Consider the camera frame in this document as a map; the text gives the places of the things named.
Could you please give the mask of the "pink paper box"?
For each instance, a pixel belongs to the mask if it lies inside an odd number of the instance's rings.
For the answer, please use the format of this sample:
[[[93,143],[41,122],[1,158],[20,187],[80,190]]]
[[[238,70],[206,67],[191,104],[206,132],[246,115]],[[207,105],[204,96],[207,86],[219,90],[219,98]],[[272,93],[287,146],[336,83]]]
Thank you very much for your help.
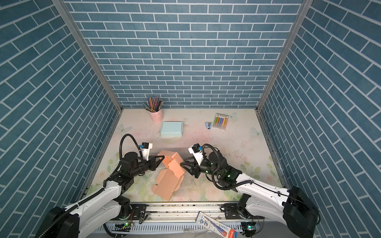
[[[158,155],[164,155],[162,161],[165,169],[161,170],[156,178],[156,184],[152,187],[152,192],[169,201],[175,191],[177,191],[184,179],[185,169],[181,167],[183,159],[178,152],[161,151]]]

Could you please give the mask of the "mint green paper box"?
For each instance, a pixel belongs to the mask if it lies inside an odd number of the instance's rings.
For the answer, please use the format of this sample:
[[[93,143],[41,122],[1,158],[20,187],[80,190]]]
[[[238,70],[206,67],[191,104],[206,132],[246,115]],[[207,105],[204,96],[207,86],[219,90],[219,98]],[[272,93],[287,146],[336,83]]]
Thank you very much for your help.
[[[160,135],[162,138],[182,137],[183,122],[181,121],[165,121],[162,122]]]

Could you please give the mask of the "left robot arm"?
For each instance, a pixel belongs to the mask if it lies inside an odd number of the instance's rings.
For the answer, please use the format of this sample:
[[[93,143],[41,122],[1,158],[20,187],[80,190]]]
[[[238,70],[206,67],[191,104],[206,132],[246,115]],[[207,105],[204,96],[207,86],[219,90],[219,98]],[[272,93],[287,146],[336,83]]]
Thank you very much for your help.
[[[125,138],[131,138],[138,152],[122,153]],[[125,134],[119,145],[119,163],[111,175],[103,181],[102,187],[87,197],[65,208],[58,206],[48,212],[37,238],[86,238],[100,226],[112,238],[122,238],[123,234],[112,233],[106,226],[112,219],[120,219],[130,224],[133,218],[130,199],[123,194],[133,185],[135,176],[146,171],[155,171],[164,156],[149,155],[150,144],[138,144],[131,134]]]

